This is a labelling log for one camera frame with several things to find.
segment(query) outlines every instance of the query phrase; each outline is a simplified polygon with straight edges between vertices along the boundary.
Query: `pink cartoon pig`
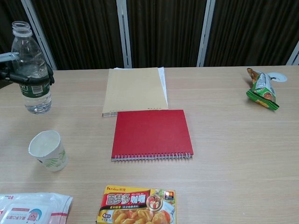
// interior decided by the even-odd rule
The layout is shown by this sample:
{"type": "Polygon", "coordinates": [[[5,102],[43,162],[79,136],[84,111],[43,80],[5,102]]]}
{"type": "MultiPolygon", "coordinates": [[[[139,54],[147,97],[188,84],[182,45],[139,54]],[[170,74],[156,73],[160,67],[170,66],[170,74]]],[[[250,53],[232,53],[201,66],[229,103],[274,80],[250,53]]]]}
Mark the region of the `pink cartoon pig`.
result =
{"type": "Polygon", "coordinates": [[[32,213],[30,214],[30,216],[28,217],[27,220],[35,221],[36,218],[37,218],[37,216],[38,216],[38,213],[37,213],[37,212],[32,212],[32,213]]]}

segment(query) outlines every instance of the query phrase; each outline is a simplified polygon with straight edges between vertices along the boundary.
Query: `green snack bag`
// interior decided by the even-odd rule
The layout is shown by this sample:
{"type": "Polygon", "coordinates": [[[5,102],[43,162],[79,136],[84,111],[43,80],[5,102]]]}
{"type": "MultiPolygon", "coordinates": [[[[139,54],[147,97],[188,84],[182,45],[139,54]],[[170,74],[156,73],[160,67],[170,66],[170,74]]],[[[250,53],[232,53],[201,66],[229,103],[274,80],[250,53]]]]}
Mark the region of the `green snack bag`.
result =
{"type": "Polygon", "coordinates": [[[247,68],[247,72],[252,78],[253,86],[246,92],[246,95],[264,107],[277,110],[279,106],[275,103],[276,93],[272,88],[270,75],[251,68],[247,68]]]}

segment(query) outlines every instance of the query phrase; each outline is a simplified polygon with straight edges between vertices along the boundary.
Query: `metal frame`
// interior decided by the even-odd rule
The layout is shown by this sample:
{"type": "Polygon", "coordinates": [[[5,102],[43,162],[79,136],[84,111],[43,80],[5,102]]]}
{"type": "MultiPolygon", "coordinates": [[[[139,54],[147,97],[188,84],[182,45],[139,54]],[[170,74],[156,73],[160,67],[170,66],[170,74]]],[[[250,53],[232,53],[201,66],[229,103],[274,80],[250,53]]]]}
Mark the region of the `metal frame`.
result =
{"type": "Polygon", "coordinates": [[[118,22],[121,34],[121,49],[124,68],[132,68],[131,45],[128,26],[127,1],[116,0],[118,22]]]}
{"type": "Polygon", "coordinates": [[[36,35],[38,44],[39,44],[40,48],[42,49],[43,55],[45,56],[46,62],[49,64],[49,66],[51,66],[51,68],[53,70],[57,70],[54,58],[53,58],[50,48],[48,46],[45,35],[43,34],[41,24],[39,23],[39,20],[37,18],[37,15],[36,15],[36,12],[34,10],[31,0],[21,0],[21,2],[23,4],[25,12],[28,16],[31,27],[33,29],[33,32],[36,35]]]}
{"type": "Polygon", "coordinates": [[[205,11],[205,17],[204,17],[204,22],[201,31],[201,38],[200,38],[197,65],[196,65],[197,67],[203,67],[205,63],[206,49],[207,49],[207,44],[209,42],[215,3],[216,0],[206,1],[206,11],[205,11]]]}
{"type": "Polygon", "coordinates": [[[297,42],[297,45],[295,46],[286,65],[299,65],[299,41],[297,42]]]}

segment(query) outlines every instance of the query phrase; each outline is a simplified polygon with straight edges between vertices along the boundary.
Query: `snack bag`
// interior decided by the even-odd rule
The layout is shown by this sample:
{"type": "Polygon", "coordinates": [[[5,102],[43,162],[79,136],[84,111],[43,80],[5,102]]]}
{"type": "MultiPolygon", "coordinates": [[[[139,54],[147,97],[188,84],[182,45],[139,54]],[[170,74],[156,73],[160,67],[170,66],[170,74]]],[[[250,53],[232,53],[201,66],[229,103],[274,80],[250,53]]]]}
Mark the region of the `snack bag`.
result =
{"type": "Polygon", "coordinates": [[[253,86],[246,92],[246,95],[264,107],[277,110],[279,106],[275,103],[276,93],[272,88],[270,75],[251,68],[247,68],[247,72],[252,78],[253,86]]]}
{"type": "Polygon", "coordinates": [[[174,190],[108,185],[98,224],[176,224],[174,190]]]}
{"type": "Polygon", "coordinates": [[[0,195],[0,224],[65,224],[71,201],[55,193],[0,195]]]}

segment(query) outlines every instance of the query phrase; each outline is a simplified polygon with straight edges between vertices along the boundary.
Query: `tan notebook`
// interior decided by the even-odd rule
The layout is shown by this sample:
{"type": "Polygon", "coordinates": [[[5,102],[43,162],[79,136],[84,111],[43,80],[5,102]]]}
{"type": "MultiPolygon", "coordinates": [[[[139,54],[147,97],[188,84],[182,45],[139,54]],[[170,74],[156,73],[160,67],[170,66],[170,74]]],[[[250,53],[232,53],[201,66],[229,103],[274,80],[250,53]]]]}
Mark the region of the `tan notebook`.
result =
{"type": "Polygon", "coordinates": [[[158,68],[109,70],[103,117],[119,111],[167,109],[158,68]]]}

